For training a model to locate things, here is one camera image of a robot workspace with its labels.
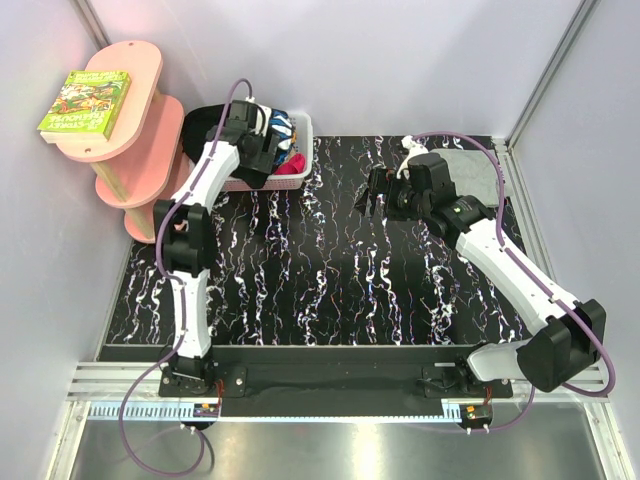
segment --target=pink wooden shelf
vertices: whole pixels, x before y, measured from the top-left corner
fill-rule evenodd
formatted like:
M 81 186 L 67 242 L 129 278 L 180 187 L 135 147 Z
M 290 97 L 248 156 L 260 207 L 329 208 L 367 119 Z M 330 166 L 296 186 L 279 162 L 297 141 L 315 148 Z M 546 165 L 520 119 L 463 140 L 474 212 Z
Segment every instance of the pink wooden shelf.
M 108 142 L 59 143 L 67 157 L 78 162 L 100 162 L 121 154 L 140 136 L 162 69 L 162 55 L 155 45 L 127 41 L 96 53 L 85 70 L 124 70 L 131 86 Z
M 151 103 L 138 140 L 120 155 L 107 160 L 128 198 L 119 200 L 104 180 L 96 177 L 96 192 L 103 202 L 116 208 L 140 207 L 165 189 L 183 118 L 182 105 L 173 97 L 161 95 Z
M 178 148 L 175 160 L 173 161 L 173 168 L 171 169 L 171 174 L 169 175 L 169 179 L 166 183 L 164 190 L 158 195 L 157 199 L 167 200 L 171 198 L 171 196 L 184 185 L 184 182 L 189 178 L 190 168 L 189 168 L 189 157 L 187 157 L 184 153 L 182 153 L 182 148 Z M 146 220 L 153 225 L 153 205 L 155 204 L 155 200 L 142 205 L 137 208 L 137 210 L 144 215 Z M 140 228 L 136 225 L 134 219 L 127 213 L 124 216 L 124 226 L 134 239 L 143 243 L 154 243 L 155 236 L 149 238 L 142 233 Z

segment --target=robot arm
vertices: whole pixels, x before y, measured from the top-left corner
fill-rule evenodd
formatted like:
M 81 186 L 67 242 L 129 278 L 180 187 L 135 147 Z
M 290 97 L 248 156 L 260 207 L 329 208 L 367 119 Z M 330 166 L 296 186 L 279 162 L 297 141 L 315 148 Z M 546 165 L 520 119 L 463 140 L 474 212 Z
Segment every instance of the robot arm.
M 387 197 L 384 214 L 390 220 L 424 221 L 431 234 L 443 238 L 498 287 L 532 335 L 530 340 L 479 346 L 464 359 L 466 380 L 482 384 L 505 378 L 526 379 L 550 392 L 597 361 L 595 346 L 556 302 L 573 306 L 602 342 L 606 315 L 598 302 L 578 302 L 508 238 L 502 246 L 496 238 L 492 212 L 475 197 L 456 194 L 444 159 L 428 153 L 409 137 L 403 145 L 409 149 L 407 159 L 397 171 L 373 169 L 356 208 L 362 214 L 367 210 L 373 214 L 376 198 L 382 194 Z M 551 298 L 539 284 L 553 293 Z
M 209 361 L 211 337 L 207 326 L 206 287 L 217 254 L 211 209 L 225 181 L 239 166 L 271 171 L 279 138 L 269 134 L 270 116 L 271 109 L 267 107 L 252 101 L 234 101 L 215 152 L 217 125 L 207 133 L 200 160 L 182 188 L 171 200 L 159 200 L 154 205 L 156 237 L 162 242 L 162 260 L 170 273 L 173 291 L 174 348 L 184 334 L 169 369 L 172 375 L 204 381 L 207 386 L 212 384 L 214 372 Z M 175 203 L 185 197 L 160 238 L 158 230 L 163 219 Z

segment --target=book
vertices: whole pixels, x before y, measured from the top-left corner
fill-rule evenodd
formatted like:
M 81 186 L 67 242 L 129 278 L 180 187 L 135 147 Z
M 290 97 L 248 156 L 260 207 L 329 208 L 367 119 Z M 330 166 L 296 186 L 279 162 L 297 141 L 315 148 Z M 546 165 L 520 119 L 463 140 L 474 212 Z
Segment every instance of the book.
M 72 70 L 38 130 L 47 143 L 107 142 L 131 85 L 122 71 Z

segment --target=white basket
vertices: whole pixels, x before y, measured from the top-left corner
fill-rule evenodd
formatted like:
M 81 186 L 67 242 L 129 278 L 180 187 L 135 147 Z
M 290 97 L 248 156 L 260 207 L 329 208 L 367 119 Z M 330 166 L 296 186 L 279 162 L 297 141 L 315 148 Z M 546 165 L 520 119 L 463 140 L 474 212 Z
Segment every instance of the white basket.
M 269 175 L 267 183 L 258 190 L 297 190 L 302 187 L 304 179 L 311 173 L 313 166 L 313 127 L 311 126 L 311 117 L 304 112 L 287 112 L 289 120 L 296 127 L 296 143 L 294 148 L 296 152 L 302 153 L 306 158 L 306 165 L 302 173 L 293 175 Z M 243 180 L 229 177 L 224 182 L 222 190 L 226 192 L 246 192 L 253 190 Z

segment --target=black and white patterned surface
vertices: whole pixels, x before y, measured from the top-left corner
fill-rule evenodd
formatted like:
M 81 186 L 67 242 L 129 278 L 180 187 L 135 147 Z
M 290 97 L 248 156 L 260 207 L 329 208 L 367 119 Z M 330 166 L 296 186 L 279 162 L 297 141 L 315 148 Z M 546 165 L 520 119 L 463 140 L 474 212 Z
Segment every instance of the black and white patterned surface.
M 490 140 L 480 139 L 486 146 Z M 400 137 L 323 137 L 303 189 L 222 194 L 207 289 L 214 344 L 473 344 L 520 339 L 521 319 L 484 275 L 420 223 L 353 209 Z M 468 148 L 431 138 L 430 148 Z M 511 207 L 506 233 L 522 244 Z M 134 243 L 106 344 L 164 345 L 173 299 L 152 246 Z

